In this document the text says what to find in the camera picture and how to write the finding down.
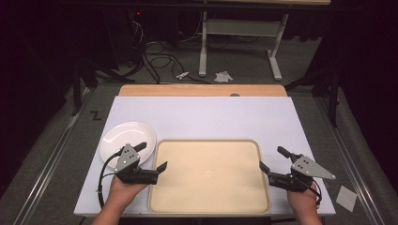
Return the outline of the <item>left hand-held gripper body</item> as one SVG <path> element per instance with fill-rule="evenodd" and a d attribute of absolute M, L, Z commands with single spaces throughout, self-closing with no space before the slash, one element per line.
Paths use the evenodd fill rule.
<path fill-rule="evenodd" d="M 115 175 L 125 184 L 156 185 L 159 174 L 157 171 L 143 170 L 139 167 L 141 157 L 133 147 L 128 143 L 122 148 L 115 166 Z"/>

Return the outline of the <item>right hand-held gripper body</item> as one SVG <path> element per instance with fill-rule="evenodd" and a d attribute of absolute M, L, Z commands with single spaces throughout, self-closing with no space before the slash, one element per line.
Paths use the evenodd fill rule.
<path fill-rule="evenodd" d="M 268 171 L 268 183 L 272 187 L 293 192 L 304 192 L 311 188 L 314 178 L 332 179 L 336 176 L 324 167 L 303 155 L 290 155 L 290 173 L 280 174 Z"/>

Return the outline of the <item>person's left hand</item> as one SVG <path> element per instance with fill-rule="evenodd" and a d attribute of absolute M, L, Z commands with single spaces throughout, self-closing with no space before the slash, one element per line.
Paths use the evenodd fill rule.
<path fill-rule="evenodd" d="M 117 176 L 114 176 L 103 208 L 121 214 L 145 188 L 146 184 L 125 184 Z"/>

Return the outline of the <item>person's right hand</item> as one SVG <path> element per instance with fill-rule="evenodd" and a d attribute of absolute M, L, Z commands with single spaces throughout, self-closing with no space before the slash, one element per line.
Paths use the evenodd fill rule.
<path fill-rule="evenodd" d="M 309 189 L 304 192 L 286 191 L 287 200 L 296 218 L 309 218 L 317 215 L 316 195 Z"/>

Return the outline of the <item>white round plate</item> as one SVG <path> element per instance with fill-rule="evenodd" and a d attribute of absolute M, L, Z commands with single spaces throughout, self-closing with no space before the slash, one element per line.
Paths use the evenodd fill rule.
<path fill-rule="evenodd" d="M 99 142 L 100 158 L 105 162 L 126 144 L 136 146 L 139 143 L 146 143 L 146 148 L 138 152 L 139 166 L 146 169 L 146 164 L 155 150 L 157 138 L 155 132 L 141 122 L 122 123 L 106 132 Z"/>

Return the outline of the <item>beige plastic tray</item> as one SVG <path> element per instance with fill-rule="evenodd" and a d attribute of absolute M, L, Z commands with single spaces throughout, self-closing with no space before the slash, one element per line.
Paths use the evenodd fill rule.
<path fill-rule="evenodd" d="M 252 140 L 163 140 L 154 166 L 167 164 L 150 188 L 155 214 L 263 215 L 269 207 L 259 146 Z"/>

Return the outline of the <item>white paper square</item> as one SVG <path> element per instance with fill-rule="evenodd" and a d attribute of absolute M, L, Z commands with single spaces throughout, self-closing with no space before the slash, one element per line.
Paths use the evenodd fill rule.
<path fill-rule="evenodd" d="M 354 211 L 357 200 L 357 194 L 347 187 L 341 186 L 336 198 L 336 202 L 349 212 Z"/>

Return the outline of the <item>white table mat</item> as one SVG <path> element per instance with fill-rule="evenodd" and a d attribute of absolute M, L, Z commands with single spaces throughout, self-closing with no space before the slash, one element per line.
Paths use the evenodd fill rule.
<path fill-rule="evenodd" d="M 157 143 L 147 169 L 157 168 L 155 154 L 163 140 L 252 140 L 259 146 L 260 161 L 275 173 L 290 170 L 290 162 L 278 153 L 278 146 L 306 157 L 313 154 L 289 97 L 116 97 L 100 138 L 126 122 L 144 123 L 155 132 Z M 75 214 L 93 217 L 99 212 L 97 186 L 110 185 L 109 179 L 100 179 L 100 172 L 112 171 L 103 163 L 98 148 Z M 289 215 L 284 191 L 270 187 L 268 182 L 267 187 L 270 207 L 265 214 Z M 136 197 L 126 216 L 193 216 L 153 213 L 148 206 L 150 188 Z"/>

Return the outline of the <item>black stand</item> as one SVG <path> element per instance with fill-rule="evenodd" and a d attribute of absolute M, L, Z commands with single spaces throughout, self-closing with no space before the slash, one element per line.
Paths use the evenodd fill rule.
<path fill-rule="evenodd" d="M 76 115 L 79 110 L 83 108 L 83 94 L 81 82 L 84 82 L 88 88 L 96 88 L 98 80 L 96 79 L 95 72 L 99 70 L 105 75 L 121 82 L 121 83 L 135 83 L 135 80 L 128 79 L 119 75 L 115 71 L 104 67 L 92 60 L 86 58 L 78 58 L 72 69 L 72 87 L 73 87 L 73 106 L 74 110 L 72 115 Z"/>
<path fill-rule="evenodd" d="M 329 97 L 328 118 L 331 124 L 336 128 L 336 111 L 338 106 L 338 89 L 339 89 L 339 72 L 332 68 L 327 67 L 320 69 L 316 72 L 311 72 L 287 85 L 284 86 L 286 91 L 290 91 L 305 83 L 314 83 L 312 95 L 314 97 Z"/>

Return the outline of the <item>crumpled white paper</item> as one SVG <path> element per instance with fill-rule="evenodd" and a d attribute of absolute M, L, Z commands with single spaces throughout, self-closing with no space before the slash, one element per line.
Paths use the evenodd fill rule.
<path fill-rule="evenodd" d="M 218 83 L 228 83 L 232 80 L 233 80 L 233 78 L 227 71 L 218 72 L 216 74 L 216 78 L 214 79 L 214 81 L 218 82 Z"/>

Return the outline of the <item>black computer tower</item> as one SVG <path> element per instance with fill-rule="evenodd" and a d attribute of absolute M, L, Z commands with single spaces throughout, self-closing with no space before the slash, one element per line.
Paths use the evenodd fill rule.
<path fill-rule="evenodd" d="M 128 15 L 133 22 L 141 24 L 149 37 L 172 45 L 178 44 L 179 27 L 176 11 L 129 9 Z"/>

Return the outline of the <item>metal floor rail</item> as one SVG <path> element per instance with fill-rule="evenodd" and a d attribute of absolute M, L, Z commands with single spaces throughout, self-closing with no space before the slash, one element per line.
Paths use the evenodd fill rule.
<path fill-rule="evenodd" d="M 314 102 L 322 113 L 322 116 L 324 117 L 324 120 L 326 121 L 329 130 L 331 131 L 333 139 L 337 143 L 340 158 L 344 162 L 344 169 L 351 181 L 351 184 L 353 185 L 353 188 L 357 194 L 357 197 L 368 220 L 372 225 L 385 225 L 385 221 L 375 205 L 375 201 L 369 191 L 369 188 L 364 183 L 364 180 L 360 175 L 360 171 L 358 170 L 353 158 L 348 152 L 343 137 L 339 133 L 337 127 L 335 127 L 330 122 L 327 104 L 320 97 L 316 97 L 314 99 Z"/>
<path fill-rule="evenodd" d="M 56 143 L 51 148 L 51 154 L 43 159 L 44 165 L 38 176 L 35 177 L 34 185 L 29 189 L 29 195 L 25 198 L 23 206 L 18 211 L 18 215 L 13 219 L 12 225 L 28 225 L 39 201 L 53 178 L 61 157 L 65 153 L 65 146 L 81 115 L 82 107 L 91 98 L 93 91 L 93 88 L 86 87 L 84 90 L 78 90 L 78 96 L 73 97 L 73 104 L 76 103 L 77 99 L 81 102 L 73 106 L 72 112 L 68 114 L 64 120 L 64 124 L 59 125 L 62 131 L 57 136 Z"/>

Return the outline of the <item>white metal desk frame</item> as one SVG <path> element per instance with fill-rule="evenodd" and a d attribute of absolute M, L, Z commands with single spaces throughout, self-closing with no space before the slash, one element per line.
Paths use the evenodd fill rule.
<path fill-rule="evenodd" d="M 280 81 L 283 77 L 276 59 L 284 29 L 289 15 L 284 14 L 277 22 L 242 21 L 227 19 L 209 19 L 207 13 L 202 13 L 202 37 L 199 57 L 199 76 L 207 75 L 207 36 L 245 36 L 257 38 L 274 38 L 272 49 L 267 50 L 267 58 L 271 67 L 273 78 Z"/>

